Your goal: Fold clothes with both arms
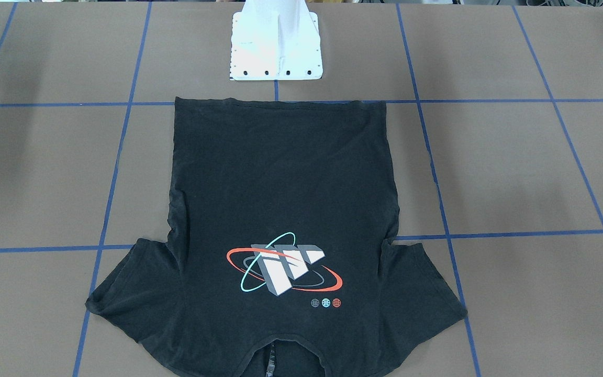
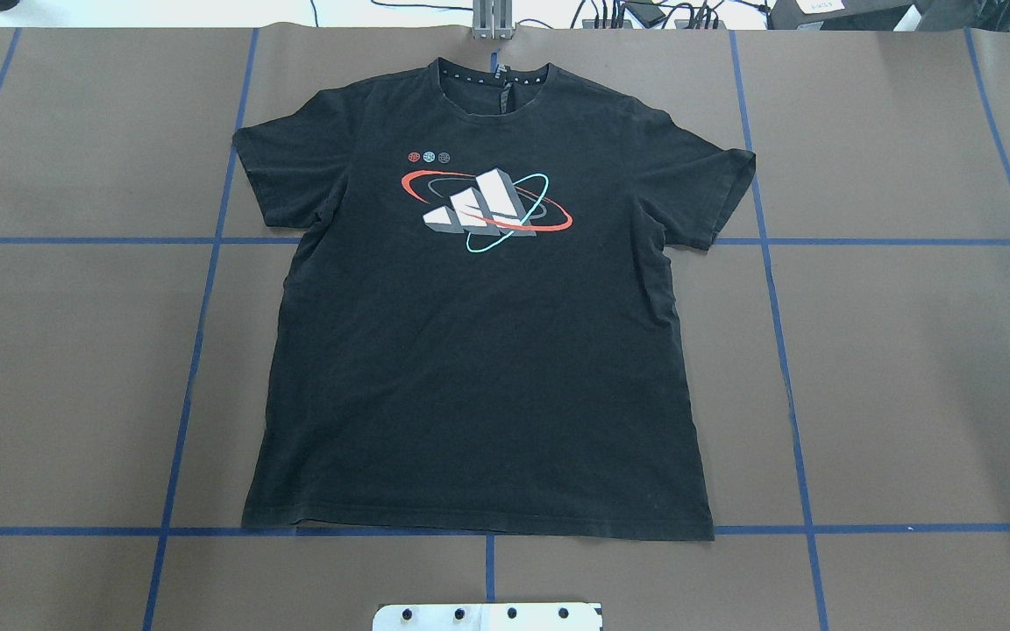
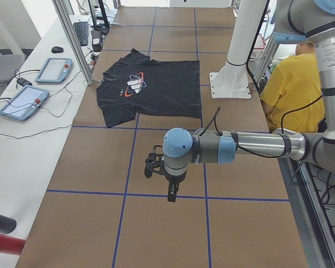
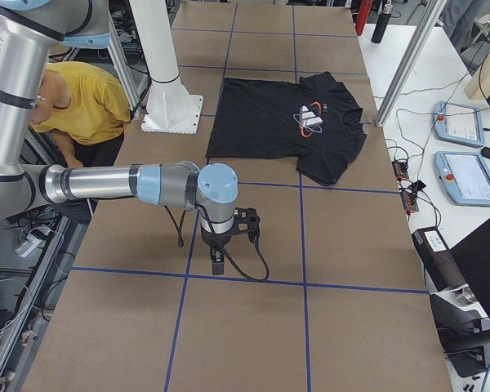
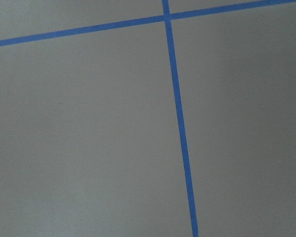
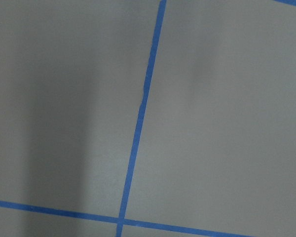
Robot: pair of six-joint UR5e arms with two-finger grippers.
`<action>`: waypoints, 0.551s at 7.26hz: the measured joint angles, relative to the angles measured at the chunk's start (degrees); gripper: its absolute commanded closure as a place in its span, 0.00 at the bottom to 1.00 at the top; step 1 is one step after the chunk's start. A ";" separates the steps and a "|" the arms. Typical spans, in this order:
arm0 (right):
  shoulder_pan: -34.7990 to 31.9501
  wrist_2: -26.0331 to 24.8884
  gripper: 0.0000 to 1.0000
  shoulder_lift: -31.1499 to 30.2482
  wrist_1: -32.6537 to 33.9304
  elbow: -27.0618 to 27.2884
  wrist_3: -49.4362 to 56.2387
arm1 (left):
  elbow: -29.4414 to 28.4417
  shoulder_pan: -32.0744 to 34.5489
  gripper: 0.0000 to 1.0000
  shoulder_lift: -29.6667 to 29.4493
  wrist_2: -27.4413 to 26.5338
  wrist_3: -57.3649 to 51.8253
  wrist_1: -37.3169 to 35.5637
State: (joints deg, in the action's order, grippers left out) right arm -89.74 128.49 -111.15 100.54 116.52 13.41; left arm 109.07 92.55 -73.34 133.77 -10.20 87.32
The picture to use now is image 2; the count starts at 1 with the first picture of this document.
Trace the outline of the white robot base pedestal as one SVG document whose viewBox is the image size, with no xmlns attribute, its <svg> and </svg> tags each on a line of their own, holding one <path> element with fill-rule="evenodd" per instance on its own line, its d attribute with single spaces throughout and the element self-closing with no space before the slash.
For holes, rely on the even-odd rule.
<svg viewBox="0 0 1010 631">
<path fill-rule="evenodd" d="M 373 630 L 602 630 L 601 604 L 502 602 L 392 604 L 373 616 Z"/>
</svg>

